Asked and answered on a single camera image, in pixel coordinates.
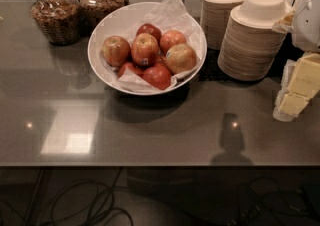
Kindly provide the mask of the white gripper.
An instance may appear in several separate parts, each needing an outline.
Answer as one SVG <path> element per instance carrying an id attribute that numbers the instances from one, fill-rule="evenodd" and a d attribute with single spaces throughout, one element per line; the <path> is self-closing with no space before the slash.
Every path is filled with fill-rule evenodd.
<path id="1" fill-rule="evenodd" d="M 272 30 L 282 34 L 291 33 L 293 18 L 293 12 L 286 14 L 273 24 Z M 291 122 L 319 91 L 320 54 L 305 52 L 297 61 L 288 60 L 283 69 L 273 118 L 281 122 Z"/>

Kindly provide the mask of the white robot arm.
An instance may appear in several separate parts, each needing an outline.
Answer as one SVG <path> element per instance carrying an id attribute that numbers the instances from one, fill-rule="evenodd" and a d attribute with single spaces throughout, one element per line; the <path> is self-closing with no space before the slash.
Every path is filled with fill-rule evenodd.
<path id="1" fill-rule="evenodd" d="M 320 0 L 301 0 L 290 27 L 292 43 L 304 54 L 284 66 L 273 117 L 290 122 L 320 91 Z"/>

